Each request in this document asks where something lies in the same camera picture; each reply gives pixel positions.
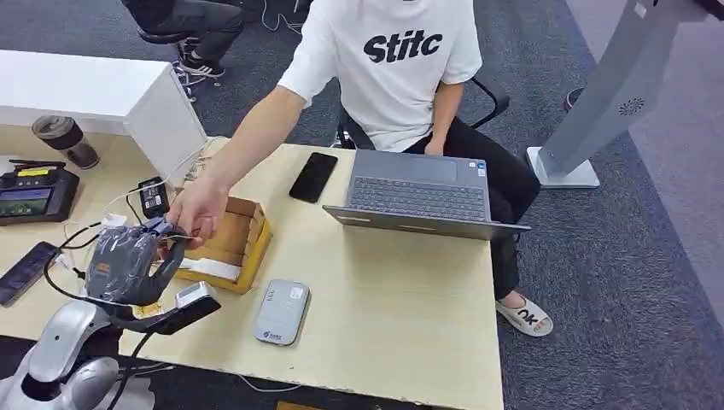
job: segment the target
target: white slipper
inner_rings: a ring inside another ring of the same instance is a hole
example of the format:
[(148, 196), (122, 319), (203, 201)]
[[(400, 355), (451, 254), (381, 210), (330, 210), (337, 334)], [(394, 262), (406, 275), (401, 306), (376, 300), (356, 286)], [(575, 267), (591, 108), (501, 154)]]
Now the white slipper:
[[(511, 309), (496, 301), (495, 310), (508, 319), (516, 329), (528, 336), (542, 337), (550, 334), (553, 331), (553, 321), (551, 318), (549, 318), (546, 312), (543, 312), (543, 309), (538, 307), (538, 305), (523, 296), (521, 297), (525, 302), (523, 307)], [(536, 330), (535, 327), (544, 319), (548, 319), (547, 324)]]

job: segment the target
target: desk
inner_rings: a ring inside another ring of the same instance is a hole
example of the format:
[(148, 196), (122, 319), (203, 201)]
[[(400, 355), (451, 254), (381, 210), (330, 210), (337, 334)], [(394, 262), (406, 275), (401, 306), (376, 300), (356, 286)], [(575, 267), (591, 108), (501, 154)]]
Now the desk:
[(84, 132), (129, 135), (158, 174), (172, 176), (172, 185), (184, 182), (192, 162), (175, 173), (177, 164), (206, 138), (165, 61), (0, 50), (0, 78), (13, 79), (0, 92), (0, 124), (29, 126), (41, 115), (66, 115)]
[[(84, 187), (73, 219), (98, 220), (110, 199), (153, 175), (137, 150), (129, 138), (116, 138), (102, 153), (101, 168), (81, 173)], [(342, 227), (319, 205), (287, 195), (314, 150), (339, 157), (320, 203), (343, 204), (353, 151), (282, 146), (231, 192), (259, 201), (274, 232), (253, 289), (245, 296), (220, 291), (218, 312), (174, 336), (152, 337), (140, 356), (438, 407), (501, 409), (488, 244)], [(127, 214), (122, 203), (113, 210)], [(62, 238), (59, 225), (3, 228), (0, 239), (7, 245), (0, 269), (38, 240)], [(76, 261), (84, 258), (74, 254)], [(78, 286), (69, 272), (56, 268), (51, 274), (60, 286)], [(273, 278), (298, 280), (312, 291), (301, 335), (287, 348), (252, 336), (264, 288)], [(172, 306), (173, 294), (188, 284), (173, 280), (163, 303)], [(35, 339), (63, 302), (41, 280), (12, 308), (0, 309), (0, 333)], [(139, 339), (127, 332), (122, 353), (129, 354)]]

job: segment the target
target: hand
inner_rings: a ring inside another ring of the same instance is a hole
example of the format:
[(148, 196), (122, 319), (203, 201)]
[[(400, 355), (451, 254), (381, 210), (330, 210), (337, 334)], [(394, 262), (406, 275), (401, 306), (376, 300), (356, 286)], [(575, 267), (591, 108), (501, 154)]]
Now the hand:
[(425, 146), (425, 154), (427, 155), (442, 155), (442, 151), (445, 147), (445, 140), (430, 139), (430, 142)]
[(202, 175), (178, 194), (166, 220), (194, 237), (188, 247), (196, 249), (216, 232), (228, 200), (229, 190)]

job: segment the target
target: gray carpet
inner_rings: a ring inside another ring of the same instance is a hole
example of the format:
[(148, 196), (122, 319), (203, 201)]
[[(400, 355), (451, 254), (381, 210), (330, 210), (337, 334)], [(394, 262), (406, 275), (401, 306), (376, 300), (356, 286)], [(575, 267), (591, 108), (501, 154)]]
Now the gray carpet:
[[(484, 69), (512, 97), (509, 111), (482, 130), (520, 155), (545, 142), (563, 117), (561, 96), (583, 85), (594, 62), (564, 0), (477, 0), (476, 6)], [(52, 9), (0, 0), (0, 9), (0, 48), (168, 57), (162, 47), (136, 38), (113, 0), (76, 0)], [(248, 27), (225, 59), (230, 70), (223, 86), (199, 93), (196, 108), (209, 134), (231, 135), (274, 86), (297, 41), (293, 33)], [(332, 85), (306, 110), (289, 141), (327, 144), (336, 101)], [(487, 105), (470, 90), (462, 117), (473, 120)], [(721, 326), (631, 138), (621, 135), (593, 165), (601, 188), (544, 191), (526, 216), (535, 231), (521, 242), (523, 293), (552, 316), (556, 328), (533, 339), (499, 322), (506, 408), (724, 408)], [(8, 340), (0, 347), (15, 354), (27, 349)], [(0, 374), (7, 374), (6, 367), (0, 365)], [(270, 396), (251, 392), (234, 377), (193, 369), (171, 374), (154, 378), (160, 408), (272, 408)], [(214, 404), (202, 404), (207, 392)], [(289, 396), (328, 409), (373, 403), (315, 389)]]

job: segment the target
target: kiosk stand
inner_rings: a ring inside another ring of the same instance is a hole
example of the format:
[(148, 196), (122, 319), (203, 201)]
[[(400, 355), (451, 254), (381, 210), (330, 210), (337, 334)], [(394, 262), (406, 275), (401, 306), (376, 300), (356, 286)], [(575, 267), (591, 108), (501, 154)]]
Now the kiosk stand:
[(558, 129), (528, 162), (544, 188), (596, 188), (588, 160), (657, 102), (681, 22), (703, 21), (691, 0), (628, 0), (598, 68)]

